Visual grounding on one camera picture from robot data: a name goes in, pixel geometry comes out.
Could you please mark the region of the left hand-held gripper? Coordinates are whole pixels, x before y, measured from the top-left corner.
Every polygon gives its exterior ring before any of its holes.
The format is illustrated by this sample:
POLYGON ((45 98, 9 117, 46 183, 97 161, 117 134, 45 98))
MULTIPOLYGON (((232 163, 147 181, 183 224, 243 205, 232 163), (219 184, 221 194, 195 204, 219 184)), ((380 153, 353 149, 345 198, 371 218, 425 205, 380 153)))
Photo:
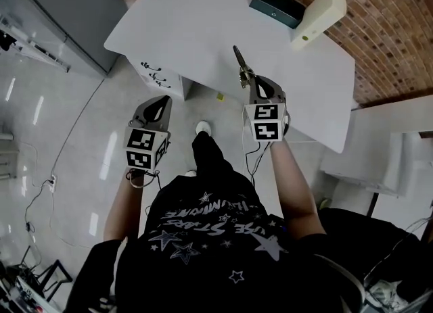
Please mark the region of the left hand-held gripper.
POLYGON ((168 95, 153 97, 137 107, 124 132, 127 166, 154 171, 170 143, 168 126, 172 108, 168 95))

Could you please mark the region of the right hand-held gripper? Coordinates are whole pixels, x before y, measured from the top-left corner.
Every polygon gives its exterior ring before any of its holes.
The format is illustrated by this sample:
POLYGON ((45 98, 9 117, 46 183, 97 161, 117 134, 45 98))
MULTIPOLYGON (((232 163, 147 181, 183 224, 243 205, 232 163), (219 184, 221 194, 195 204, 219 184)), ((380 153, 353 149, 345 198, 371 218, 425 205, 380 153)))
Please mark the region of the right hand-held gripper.
POLYGON ((276 82, 253 73, 236 45, 233 51, 240 65, 241 86, 249 88, 249 99, 244 109, 253 139, 256 142, 282 141, 290 126, 286 94, 276 82))

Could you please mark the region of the person's left forearm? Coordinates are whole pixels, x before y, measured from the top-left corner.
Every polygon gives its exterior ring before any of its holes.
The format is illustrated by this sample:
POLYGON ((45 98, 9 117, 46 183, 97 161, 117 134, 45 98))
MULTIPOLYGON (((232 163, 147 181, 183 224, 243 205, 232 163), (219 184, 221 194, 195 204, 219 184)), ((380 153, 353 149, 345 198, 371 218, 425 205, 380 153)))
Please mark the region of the person's left forearm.
POLYGON ((103 241, 132 241, 138 238, 144 175, 131 179, 126 175, 127 170, 106 219, 103 241))

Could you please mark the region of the person's right forearm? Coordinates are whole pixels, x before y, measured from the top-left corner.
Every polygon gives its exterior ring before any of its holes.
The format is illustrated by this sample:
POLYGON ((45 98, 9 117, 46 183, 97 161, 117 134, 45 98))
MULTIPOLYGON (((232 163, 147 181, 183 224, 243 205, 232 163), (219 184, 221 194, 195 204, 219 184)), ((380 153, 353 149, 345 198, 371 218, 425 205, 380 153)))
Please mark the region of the person's right forearm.
POLYGON ((270 146, 277 194, 289 234, 294 239, 324 234, 309 184, 284 140, 270 146))

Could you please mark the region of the white drawer cabinet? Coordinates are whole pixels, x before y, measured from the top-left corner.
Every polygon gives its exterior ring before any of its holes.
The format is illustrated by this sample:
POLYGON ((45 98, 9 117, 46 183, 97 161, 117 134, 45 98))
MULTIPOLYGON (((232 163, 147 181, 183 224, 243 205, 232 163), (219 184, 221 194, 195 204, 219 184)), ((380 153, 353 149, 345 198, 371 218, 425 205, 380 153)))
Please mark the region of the white drawer cabinet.
POLYGON ((127 56, 144 83, 165 95, 172 95, 186 100, 193 81, 162 66, 158 66, 146 59, 127 56))

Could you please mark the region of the dark green box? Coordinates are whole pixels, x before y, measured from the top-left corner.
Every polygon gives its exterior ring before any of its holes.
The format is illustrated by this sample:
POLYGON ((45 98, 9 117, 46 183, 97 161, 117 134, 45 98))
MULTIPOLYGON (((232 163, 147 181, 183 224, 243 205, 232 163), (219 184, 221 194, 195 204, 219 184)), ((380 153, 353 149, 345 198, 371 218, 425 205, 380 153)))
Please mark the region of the dark green box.
POLYGON ((251 0, 250 7, 292 29, 301 23, 306 9, 296 0, 251 0))

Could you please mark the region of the black trousers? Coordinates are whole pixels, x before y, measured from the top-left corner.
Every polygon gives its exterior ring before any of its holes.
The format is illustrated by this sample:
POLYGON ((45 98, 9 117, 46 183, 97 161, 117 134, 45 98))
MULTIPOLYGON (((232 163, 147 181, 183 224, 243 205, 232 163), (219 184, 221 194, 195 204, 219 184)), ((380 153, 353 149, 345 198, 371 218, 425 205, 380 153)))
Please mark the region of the black trousers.
POLYGON ((224 158, 216 141, 205 131, 200 131, 192 142, 197 175, 210 183, 235 176, 232 165, 224 158))

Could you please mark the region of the cream rectangular box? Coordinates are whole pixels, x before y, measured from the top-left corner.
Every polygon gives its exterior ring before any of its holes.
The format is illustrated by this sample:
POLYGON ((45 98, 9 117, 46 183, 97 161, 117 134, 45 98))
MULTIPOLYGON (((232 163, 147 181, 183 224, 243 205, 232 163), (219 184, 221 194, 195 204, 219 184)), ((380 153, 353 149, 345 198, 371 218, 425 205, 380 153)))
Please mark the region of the cream rectangular box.
POLYGON ((305 9, 302 21, 294 29, 292 49, 301 50, 341 20, 346 12, 346 0, 314 0, 305 9))

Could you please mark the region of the grey tall cabinet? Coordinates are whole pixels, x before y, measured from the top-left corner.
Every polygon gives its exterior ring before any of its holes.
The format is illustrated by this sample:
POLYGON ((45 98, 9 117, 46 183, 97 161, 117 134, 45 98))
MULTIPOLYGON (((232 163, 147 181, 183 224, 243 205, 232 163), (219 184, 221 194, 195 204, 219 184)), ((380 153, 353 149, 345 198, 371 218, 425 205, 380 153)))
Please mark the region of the grey tall cabinet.
POLYGON ((118 58, 104 43, 126 11, 124 0, 0 0, 0 50, 103 78, 118 58))

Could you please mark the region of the small white shelf unit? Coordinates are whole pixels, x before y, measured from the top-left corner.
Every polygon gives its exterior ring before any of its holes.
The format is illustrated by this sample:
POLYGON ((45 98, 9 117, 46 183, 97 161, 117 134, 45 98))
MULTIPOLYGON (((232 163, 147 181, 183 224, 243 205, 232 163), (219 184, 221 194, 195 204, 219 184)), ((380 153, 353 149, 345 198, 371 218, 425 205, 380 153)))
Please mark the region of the small white shelf unit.
POLYGON ((19 152, 14 136, 0 133, 0 180, 16 177, 19 152))

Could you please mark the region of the white side table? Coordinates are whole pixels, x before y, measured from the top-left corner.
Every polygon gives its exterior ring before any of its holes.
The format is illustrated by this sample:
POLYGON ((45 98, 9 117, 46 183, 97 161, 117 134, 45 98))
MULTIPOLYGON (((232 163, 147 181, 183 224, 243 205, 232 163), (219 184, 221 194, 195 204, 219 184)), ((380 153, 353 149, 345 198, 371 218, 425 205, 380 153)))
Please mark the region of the white side table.
POLYGON ((326 151, 320 169, 338 179, 333 208, 421 237, 433 212, 433 95, 353 111, 344 151, 326 151))

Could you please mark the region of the black star-print t-shirt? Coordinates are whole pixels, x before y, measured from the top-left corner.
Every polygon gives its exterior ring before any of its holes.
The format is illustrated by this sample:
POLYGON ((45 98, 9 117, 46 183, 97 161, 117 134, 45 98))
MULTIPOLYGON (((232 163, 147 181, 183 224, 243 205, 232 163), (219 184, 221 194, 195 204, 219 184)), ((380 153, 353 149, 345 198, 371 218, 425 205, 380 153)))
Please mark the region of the black star-print t-shirt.
POLYGON ((359 313, 359 280, 328 235, 299 240, 241 174, 178 176, 137 240, 93 247, 65 313, 114 296, 118 313, 359 313))

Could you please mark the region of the black metal frame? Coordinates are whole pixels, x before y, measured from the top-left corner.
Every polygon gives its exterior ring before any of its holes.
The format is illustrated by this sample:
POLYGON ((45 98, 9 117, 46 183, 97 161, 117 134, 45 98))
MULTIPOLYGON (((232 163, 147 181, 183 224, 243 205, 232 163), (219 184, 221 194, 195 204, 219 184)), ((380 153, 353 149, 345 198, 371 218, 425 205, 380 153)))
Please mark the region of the black metal frame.
POLYGON ((72 277, 59 260, 46 268, 40 268, 42 255, 39 248, 28 245, 18 265, 18 276, 37 294, 50 302, 62 285, 73 282, 72 277))

